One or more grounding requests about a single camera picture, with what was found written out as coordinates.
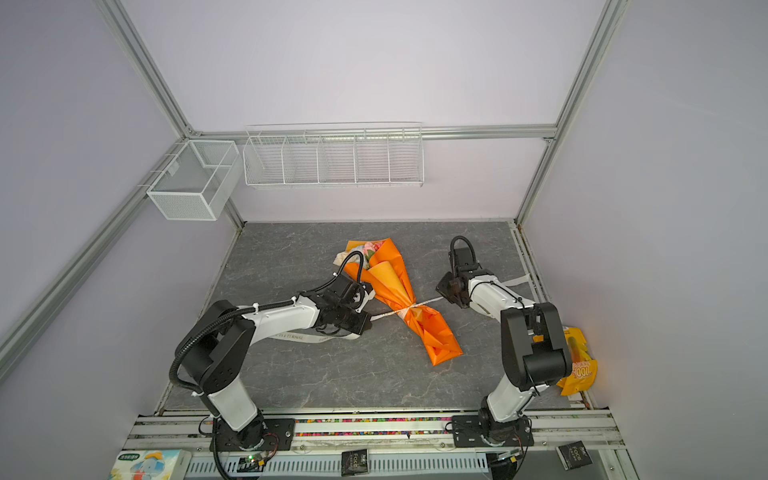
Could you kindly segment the orange wrapping paper sheet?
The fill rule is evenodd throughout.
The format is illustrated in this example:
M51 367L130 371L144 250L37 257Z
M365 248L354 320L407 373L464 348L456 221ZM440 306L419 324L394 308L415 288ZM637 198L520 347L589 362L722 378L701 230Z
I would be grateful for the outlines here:
M344 267L345 273L370 283L375 298L386 304L392 311L407 308L417 303L406 263L392 239L375 240L384 244L370 260L370 267L364 269L359 261L352 259ZM369 241L349 241L344 252L360 251L359 247ZM429 305L414 307L405 314L403 322L421 338L433 366L463 355L453 331L443 315Z

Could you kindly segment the red pink fake rose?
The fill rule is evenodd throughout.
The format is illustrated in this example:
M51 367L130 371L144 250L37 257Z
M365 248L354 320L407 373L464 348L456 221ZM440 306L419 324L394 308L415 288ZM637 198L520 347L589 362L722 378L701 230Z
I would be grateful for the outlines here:
M359 247L359 250L361 251L364 257L364 263L363 263L364 269L368 269L370 267L371 258L377 253L377 251L381 248L383 244L384 244L383 241L369 241L369 242L365 242Z

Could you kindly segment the white ribbon strip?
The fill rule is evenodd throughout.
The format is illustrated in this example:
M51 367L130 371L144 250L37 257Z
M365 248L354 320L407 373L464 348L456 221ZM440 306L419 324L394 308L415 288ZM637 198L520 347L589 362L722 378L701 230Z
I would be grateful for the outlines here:
M530 283L530 282L531 282L531 275L525 274L521 277L505 280L502 282L502 284L506 287L516 287L524 283ZM374 315L371 317L371 321L375 322L377 320L390 317L390 316L395 316L395 315L397 315L401 319L404 319L405 314L411 309L413 309L414 307L426 306L431 303L442 301L442 300L443 300L443 297L436 297L423 302L417 302L410 305L407 308ZM287 332L281 332L281 333L272 335L271 339L297 342L297 343L306 343L306 344L319 344L319 343L327 342L332 339L354 340L354 339L357 339L358 337L359 337L359 334L347 334L343 336L335 336L335 335L313 335L313 334L299 333L297 331L287 331Z

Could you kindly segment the cream fake rose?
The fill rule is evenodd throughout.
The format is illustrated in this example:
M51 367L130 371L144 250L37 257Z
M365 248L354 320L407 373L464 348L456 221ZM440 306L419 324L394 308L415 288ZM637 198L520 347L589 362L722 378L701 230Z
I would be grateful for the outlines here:
M336 266L341 266L343 264L345 258L347 257L347 255L348 255L347 252L340 252L340 253L338 253L336 255L334 261L333 261L333 264L336 265Z

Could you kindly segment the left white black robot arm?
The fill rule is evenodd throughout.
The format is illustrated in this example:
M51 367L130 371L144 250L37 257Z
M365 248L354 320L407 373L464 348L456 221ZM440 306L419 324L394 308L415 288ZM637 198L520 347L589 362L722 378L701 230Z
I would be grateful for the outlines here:
M169 381L200 398L232 432L258 435L263 417L241 378L249 349L294 330L356 339L370 327L366 305L375 295L370 283L340 274L284 301L240 307L217 301L176 346Z

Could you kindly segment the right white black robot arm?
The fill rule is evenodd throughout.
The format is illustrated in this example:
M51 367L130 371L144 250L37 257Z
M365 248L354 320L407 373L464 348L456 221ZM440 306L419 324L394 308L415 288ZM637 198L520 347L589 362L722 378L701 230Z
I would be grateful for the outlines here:
M450 270L436 286L449 303L499 324L503 375L478 412L487 437L522 424L532 399L572 373L572 357L556 306L536 303L504 285L479 262L471 242L456 236Z

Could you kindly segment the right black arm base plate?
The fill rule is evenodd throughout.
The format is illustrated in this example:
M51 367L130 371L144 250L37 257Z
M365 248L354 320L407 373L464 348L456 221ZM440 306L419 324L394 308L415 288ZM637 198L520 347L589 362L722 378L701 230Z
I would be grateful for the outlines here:
M479 414L455 415L444 431L449 433L458 448L530 447L534 445L532 421L521 416L507 422Z

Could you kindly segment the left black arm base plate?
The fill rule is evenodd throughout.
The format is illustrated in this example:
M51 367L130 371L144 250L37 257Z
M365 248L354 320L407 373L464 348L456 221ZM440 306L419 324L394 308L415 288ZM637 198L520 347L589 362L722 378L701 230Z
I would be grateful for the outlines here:
M292 446L295 427L295 418L275 417L235 432L225 421L216 420L212 441L216 442L218 452L288 451Z

